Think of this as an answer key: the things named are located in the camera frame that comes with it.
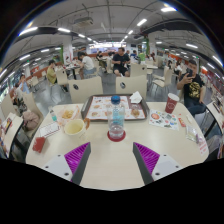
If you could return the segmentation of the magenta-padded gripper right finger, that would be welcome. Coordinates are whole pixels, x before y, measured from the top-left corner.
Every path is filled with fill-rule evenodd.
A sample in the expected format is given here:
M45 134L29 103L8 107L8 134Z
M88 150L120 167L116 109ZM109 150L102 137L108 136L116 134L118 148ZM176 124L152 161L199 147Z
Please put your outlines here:
M137 142L133 143L133 154L145 185L182 169L168 154L158 154Z

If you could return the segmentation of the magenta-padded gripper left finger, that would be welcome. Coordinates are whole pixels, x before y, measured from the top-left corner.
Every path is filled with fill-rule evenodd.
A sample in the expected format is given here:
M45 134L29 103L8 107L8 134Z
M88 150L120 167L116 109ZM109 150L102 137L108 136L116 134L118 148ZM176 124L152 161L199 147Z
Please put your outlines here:
M79 185L90 153L91 144L87 142L64 155L56 155L42 169Z

